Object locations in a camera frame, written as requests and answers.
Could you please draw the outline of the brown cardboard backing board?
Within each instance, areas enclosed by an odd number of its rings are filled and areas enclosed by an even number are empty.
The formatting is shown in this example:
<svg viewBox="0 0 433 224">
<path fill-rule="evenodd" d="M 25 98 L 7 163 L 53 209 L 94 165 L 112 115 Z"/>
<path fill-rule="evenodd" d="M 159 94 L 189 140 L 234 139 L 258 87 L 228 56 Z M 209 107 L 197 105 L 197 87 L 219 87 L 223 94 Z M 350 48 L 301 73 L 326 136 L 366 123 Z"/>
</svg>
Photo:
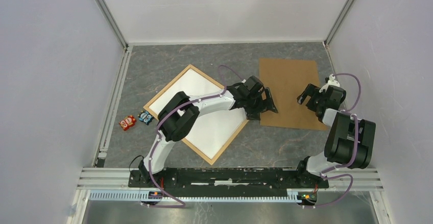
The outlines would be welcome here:
<svg viewBox="0 0 433 224">
<path fill-rule="evenodd" d="M 308 84 L 319 86 L 317 63 L 313 60 L 259 59 L 259 79 L 269 87 L 278 113 L 267 111 L 260 116 L 260 125 L 289 129 L 325 131 L 306 103 L 297 103 Z"/>
</svg>

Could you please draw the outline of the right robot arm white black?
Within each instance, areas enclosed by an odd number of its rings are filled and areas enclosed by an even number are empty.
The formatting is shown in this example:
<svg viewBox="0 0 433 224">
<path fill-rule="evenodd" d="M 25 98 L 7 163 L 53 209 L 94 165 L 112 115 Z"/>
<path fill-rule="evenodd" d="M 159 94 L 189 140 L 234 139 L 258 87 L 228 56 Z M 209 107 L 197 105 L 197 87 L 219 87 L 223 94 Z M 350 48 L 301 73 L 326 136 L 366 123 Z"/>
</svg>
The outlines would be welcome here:
<svg viewBox="0 0 433 224">
<path fill-rule="evenodd" d="M 376 124 L 342 112 L 340 106 L 345 98 L 346 91 L 339 86 L 320 88 L 313 84 L 297 97 L 298 104 L 306 103 L 319 122 L 330 127 L 323 152 L 298 164 L 295 181 L 299 186 L 308 187 L 335 169 L 365 169 L 370 164 Z"/>
</svg>

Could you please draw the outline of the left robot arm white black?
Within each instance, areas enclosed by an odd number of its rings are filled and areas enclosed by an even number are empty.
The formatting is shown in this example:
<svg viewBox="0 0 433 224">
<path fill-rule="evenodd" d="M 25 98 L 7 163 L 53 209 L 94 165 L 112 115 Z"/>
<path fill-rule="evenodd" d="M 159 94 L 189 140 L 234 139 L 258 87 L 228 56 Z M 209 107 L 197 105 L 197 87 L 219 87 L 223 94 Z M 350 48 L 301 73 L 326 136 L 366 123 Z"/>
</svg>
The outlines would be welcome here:
<svg viewBox="0 0 433 224">
<path fill-rule="evenodd" d="M 206 95 L 177 92 L 157 116 L 154 143 L 138 167 L 142 182 L 148 187 L 160 182 L 160 171 L 174 144 L 190 133 L 199 117 L 234 109 L 244 109 L 248 120 L 260 120 L 267 111 L 278 112 L 270 89 L 256 76 Z"/>
</svg>

